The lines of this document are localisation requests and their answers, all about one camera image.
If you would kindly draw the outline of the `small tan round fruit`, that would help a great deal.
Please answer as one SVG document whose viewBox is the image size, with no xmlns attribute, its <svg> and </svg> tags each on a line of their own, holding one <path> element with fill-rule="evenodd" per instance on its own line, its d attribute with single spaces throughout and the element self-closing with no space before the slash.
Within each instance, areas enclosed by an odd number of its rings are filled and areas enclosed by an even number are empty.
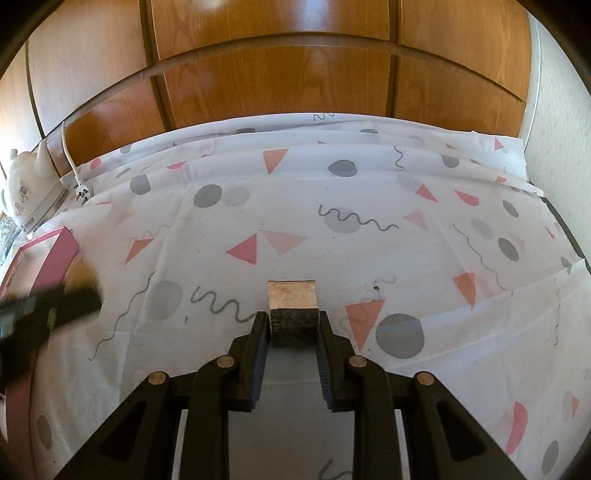
<svg viewBox="0 0 591 480">
<path fill-rule="evenodd" d="M 89 263 L 79 259 L 69 267 L 63 285 L 66 293 L 81 289 L 96 289 L 98 277 L 95 269 Z"/>
</svg>

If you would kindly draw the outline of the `white ceramic electric kettle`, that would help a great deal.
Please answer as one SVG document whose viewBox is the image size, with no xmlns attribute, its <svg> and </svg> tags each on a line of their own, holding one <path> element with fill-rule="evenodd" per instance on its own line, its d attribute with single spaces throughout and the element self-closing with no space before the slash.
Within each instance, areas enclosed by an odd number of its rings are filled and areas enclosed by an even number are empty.
<svg viewBox="0 0 591 480">
<path fill-rule="evenodd" d="M 60 181 L 43 139 L 35 152 L 10 154 L 1 189 L 1 209 L 25 235 L 32 234 L 61 206 L 68 190 Z"/>
</svg>

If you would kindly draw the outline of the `woven tissue box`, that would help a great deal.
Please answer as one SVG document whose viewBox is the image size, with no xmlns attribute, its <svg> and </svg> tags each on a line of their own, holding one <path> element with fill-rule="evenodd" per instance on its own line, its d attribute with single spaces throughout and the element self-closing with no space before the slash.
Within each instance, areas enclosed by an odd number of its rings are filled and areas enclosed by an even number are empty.
<svg viewBox="0 0 591 480">
<path fill-rule="evenodd" d="M 7 215 L 2 214 L 0 220 L 0 265 L 5 262 L 15 239 L 20 234 L 20 227 Z"/>
</svg>

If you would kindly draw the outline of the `patterned white tablecloth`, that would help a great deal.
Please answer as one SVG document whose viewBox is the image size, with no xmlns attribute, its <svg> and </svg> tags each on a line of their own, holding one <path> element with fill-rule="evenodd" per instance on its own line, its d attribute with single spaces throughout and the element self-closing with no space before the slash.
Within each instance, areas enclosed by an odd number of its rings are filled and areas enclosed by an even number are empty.
<svg viewBox="0 0 591 480">
<path fill-rule="evenodd" d="M 590 275 L 519 139 L 294 114 L 158 135 L 82 165 L 69 229 L 101 312 L 41 352 L 25 428 L 51 479 L 150 373 L 197 370 L 311 280 L 336 334 L 432 372 L 523 475 L 557 479 L 590 430 Z"/>
</svg>

